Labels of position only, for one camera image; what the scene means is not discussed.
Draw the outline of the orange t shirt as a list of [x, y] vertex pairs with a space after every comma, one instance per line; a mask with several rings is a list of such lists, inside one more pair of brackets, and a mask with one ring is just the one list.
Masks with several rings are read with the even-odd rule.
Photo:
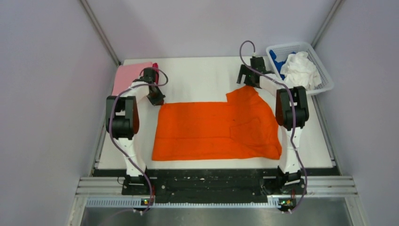
[[279, 125], [255, 88], [226, 94], [225, 102], [164, 104], [159, 111], [152, 159], [193, 161], [278, 160]]

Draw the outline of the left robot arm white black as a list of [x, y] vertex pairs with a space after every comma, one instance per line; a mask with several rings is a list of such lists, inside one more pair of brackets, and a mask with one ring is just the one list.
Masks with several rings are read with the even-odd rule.
[[147, 99], [153, 106], [165, 103], [165, 95], [160, 87], [168, 84], [168, 76], [159, 68], [143, 68], [139, 77], [116, 95], [106, 98], [105, 124], [111, 142], [122, 153], [127, 164], [127, 176], [137, 172], [138, 178], [133, 182], [133, 189], [139, 194], [154, 196], [154, 188], [145, 173], [146, 166], [139, 162], [135, 150], [135, 135], [140, 129], [138, 103]]

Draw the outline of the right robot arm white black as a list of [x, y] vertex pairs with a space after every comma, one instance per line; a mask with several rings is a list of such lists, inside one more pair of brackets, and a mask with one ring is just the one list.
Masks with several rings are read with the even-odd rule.
[[291, 194], [300, 189], [305, 190], [307, 179], [302, 176], [306, 177], [307, 172], [299, 156], [300, 137], [310, 116], [305, 88], [290, 88], [277, 81], [266, 70], [261, 56], [252, 56], [250, 64], [242, 63], [237, 83], [267, 90], [276, 98], [275, 118], [281, 128], [282, 153], [276, 178], [262, 184], [261, 192]]

